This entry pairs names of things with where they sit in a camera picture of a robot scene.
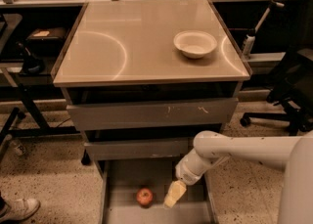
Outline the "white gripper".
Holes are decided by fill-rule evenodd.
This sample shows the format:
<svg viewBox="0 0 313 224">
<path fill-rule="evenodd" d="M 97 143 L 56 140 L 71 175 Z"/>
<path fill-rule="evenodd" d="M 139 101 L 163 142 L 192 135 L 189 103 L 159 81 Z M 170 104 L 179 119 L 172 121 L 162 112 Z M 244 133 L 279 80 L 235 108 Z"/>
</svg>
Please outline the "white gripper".
<svg viewBox="0 0 313 224">
<path fill-rule="evenodd" d="M 196 184 L 208 170 L 228 159 L 228 157 L 202 157 L 195 149 L 191 149 L 175 166 L 178 180 L 170 184 L 163 205 L 172 208 L 187 191 L 186 185 Z"/>
</svg>

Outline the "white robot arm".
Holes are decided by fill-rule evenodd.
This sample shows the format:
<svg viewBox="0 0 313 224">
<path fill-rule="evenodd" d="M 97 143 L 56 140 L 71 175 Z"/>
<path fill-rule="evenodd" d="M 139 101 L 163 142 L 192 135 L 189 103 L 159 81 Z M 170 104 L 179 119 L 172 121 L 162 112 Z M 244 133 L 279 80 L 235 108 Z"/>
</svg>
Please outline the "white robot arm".
<svg viewBox="0 0 313 224">
<path fill-rule="evenodd" d="M 277 224 L 313 224 L 313 132 L 303 136 L 227 137 L 203 131 L 175 167 L 164 205 L 173 207 L 187 188 L 229 157 L 284 171 Z"/>
</svg>

